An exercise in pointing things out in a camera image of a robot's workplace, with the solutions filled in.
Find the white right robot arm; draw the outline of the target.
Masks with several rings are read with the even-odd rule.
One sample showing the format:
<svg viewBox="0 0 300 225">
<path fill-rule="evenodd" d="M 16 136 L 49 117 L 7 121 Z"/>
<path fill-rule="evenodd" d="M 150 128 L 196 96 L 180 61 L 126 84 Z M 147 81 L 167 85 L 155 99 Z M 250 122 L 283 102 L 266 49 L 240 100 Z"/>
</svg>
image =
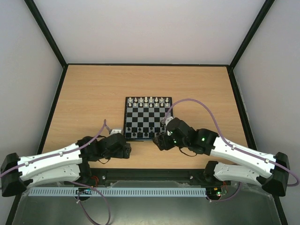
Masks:
<svg viewBox="0 0 300 225">
<path fill-rule="evenodd" d="M 204 154 L 233 162 L 233 165 L 226 165 L 209 161 L 203 173 L 208 183 L 213 184 L 218 180 L 236 181 L 257 185 L 272 195 L 286 195 L 290 169 L 286 154 L 278 152 L 272 155 L 252 150 L 211 130 L 195 130 L 178 118 L 169 117 L 165 129 L 164 133 L 153 139 L 160 150 L 187 148 L 197 155 Z"/>
</svg>

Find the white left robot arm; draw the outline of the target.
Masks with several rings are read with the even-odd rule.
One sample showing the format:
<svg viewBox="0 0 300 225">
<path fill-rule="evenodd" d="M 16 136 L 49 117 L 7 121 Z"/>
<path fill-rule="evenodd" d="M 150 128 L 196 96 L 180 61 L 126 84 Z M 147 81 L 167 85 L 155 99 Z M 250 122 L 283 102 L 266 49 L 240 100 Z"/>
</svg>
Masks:
<svg viewBox="0 0 300 225">
<path fill-rule="evenodd" d="M 11 197 L 53 182 L 85 183 L 91 177 L 89 162 L 128 159 L 130 153 L 131 146 L 120 133 L 100 136 L 100 140 L 86 136 L 65 148 L 35 156 L 11 153 L 0 167 L 1 195 Z"/>
</svg>

